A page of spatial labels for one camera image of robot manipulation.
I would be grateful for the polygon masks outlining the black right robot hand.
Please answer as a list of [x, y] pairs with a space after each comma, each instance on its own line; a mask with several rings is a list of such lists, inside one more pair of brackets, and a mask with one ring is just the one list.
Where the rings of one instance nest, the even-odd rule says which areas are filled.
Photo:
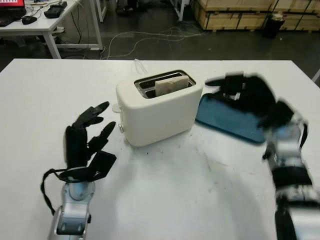
[[209, 94], [209, 98], [220, 101], [229, 107], [251, 113], [258, 118], [267, 115], [276, 103], [273, 92], [265, 80], [256, 74], [245, 75], [227, 73], [224, 77], [209, 78], [206, 86], [218, 87], [218, 91]]

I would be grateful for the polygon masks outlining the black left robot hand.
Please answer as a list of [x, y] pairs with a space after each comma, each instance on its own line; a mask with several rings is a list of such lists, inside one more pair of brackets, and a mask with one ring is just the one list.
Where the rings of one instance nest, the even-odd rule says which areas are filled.
[[66, 127], [64, 132], [64, 157], [68, 169], [85, 167], [92, 155], [102, 150], [108, 143], [109, 135], [116, 123], [108, 123], [100, 132], [88, 140], [87, 127], [101, 123], [104, 118], [100, 116], [110, 103], [105, 101], [96, 107], [90, 106], [81, 113], [72, 125]]

